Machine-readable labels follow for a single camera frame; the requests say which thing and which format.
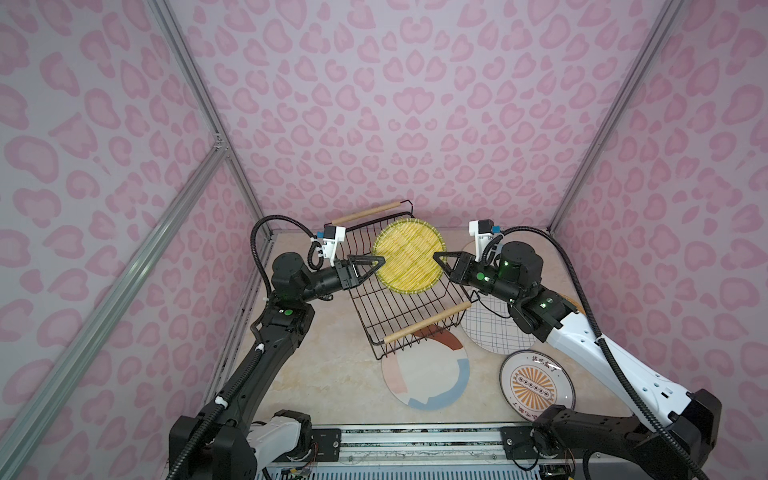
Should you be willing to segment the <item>yellow striped plate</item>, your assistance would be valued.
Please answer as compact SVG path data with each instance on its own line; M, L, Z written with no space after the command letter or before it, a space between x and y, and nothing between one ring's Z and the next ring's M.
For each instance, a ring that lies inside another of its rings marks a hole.
M398 294L416 295L438 283L443 270L433 255L445 249L445 240L435 227L407 218L384 228L371 253L385 259L376 272L382 285Z

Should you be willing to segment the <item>black wire dish rack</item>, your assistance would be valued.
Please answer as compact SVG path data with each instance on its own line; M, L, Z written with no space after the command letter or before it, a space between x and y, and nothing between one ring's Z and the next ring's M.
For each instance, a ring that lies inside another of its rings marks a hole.
M370 255L377 237L398 221L414 220L413 203L394 201L332 220L346 229L337 255ZM469 300L467 290L442 275L430 288L413 294L398 293L374 273L363 285L350 291L374 358L382 360L460 325Z

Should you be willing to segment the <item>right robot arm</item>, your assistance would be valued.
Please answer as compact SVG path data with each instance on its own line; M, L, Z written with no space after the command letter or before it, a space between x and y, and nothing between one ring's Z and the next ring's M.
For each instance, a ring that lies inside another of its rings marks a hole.
M721 402L667 379L599 331L584 308L542 283L543 260L524 242L486 261L470 252L436 252L449 280L502 301L518 328L568 356L621 399L627 417L547 407L530 431L542 457L568 449L630 461L653 479L703 479L717 443Z

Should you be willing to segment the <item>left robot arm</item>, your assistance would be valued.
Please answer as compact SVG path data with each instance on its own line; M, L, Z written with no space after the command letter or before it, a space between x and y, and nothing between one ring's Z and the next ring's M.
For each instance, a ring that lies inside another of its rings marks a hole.
M180 417L169 433L171 479L253 479L281 456L311 456L307 414L280 410L266 423L255 413L287 360L305 339L313 301L366 282L384 266L381 256L351 255L312 271L297 253L273 262L273 290L252 332L255 342L213 400Z

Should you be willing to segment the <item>white plaid plate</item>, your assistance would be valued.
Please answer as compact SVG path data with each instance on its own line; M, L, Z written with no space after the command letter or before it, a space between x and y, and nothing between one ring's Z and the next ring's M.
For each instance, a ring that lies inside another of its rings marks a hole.
M523 333L514 322L505 302L473 292L471 307L464 314L461 327L480 348L501 355L528 350L536 339Z

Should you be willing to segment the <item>large pink blue plate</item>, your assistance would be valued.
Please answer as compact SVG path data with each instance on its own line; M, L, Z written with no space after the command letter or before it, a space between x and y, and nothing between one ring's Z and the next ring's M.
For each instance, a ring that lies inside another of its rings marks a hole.
M401 403L423 411L446 408L465 392L470 361L462 342L450 331L417 335L418 342L381 360L390 393Z

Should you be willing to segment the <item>orange woven plate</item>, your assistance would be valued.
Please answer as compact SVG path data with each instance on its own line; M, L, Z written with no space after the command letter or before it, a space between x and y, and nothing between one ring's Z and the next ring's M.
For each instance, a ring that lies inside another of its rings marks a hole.
M577 300L575 298L572 298L570 296L564 295L564 294L563 294L563 298L565 298L567 301L572 303L581 314L586 315L585 309L584 309L584 307L582 306L582 304L581 304L581 302L579 300Z

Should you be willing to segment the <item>orange sunburst plate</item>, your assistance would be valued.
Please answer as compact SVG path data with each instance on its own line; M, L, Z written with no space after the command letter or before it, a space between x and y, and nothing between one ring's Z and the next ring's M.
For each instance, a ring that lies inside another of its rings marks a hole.
M570 376L544 353L512 353L502 363L499 380L507 403L525 420L535 421L552 405L575 407L576 393Z

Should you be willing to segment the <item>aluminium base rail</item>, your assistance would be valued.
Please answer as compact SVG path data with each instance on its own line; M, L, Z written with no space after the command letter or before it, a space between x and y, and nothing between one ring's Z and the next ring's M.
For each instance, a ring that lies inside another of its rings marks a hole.
M415 462L472 463L504 462L499 429L522 423L480 425L385 425L340 426L342 443L336 463L395 465ZM542 457L537 461L508 461L518 466L535 467L552 460L580 461L581 451L568 449L557 456Z

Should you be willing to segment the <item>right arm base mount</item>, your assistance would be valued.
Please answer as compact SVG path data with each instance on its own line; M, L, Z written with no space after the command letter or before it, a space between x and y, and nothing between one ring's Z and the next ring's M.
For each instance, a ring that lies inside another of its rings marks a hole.
M499 429L501 444L508 461L537 461L539 454L534 448L531 425L504 426Z

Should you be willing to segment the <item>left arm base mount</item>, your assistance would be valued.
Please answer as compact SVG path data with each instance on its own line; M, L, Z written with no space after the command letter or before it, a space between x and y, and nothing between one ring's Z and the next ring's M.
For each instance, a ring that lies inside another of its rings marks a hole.
M337 462L340 458L342 430L313 427L305 446L284 453L274 463Z

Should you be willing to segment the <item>aluminium frame strut right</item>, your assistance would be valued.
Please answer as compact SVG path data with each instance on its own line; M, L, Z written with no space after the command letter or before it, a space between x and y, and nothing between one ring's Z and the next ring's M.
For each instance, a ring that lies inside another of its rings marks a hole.
M547 227L550 234L556 235L564 228L568 215L581 190L586 185L591 172L598 164L608 140L620 124L624 113L642 86L644 78L651 70L668 38L677 28L687 4L688 1L683 0L667 0L662 4L659 14L620 84L618 93L610 104L604 119L600 122L592 143L586 150L552 221Z

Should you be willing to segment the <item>aluminium frame strut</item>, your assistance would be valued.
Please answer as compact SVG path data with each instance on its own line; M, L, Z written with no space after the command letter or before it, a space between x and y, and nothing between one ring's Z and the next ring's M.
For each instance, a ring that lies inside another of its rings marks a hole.
M581 190L586 185L591 172L598 164L608 140L620 124L624 113L642 86L644 78L651 70L668 38L677 28L687 4L688 1L683 0L667 0L662 4L659 14L620 84L618 93L610 104L604 119L600 122L592 143L586 150L552 221L547 227L550 234L556 235L564 228L568 215Z
M172 1L1 5L1 475L154 479L231 370L260 210Z

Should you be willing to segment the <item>aluminium frame strut left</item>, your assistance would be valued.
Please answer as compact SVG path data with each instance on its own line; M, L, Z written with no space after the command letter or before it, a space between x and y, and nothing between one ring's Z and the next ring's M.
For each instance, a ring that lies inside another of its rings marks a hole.
M172 1L1 5L1 475L154 479L231 370L260 210Z

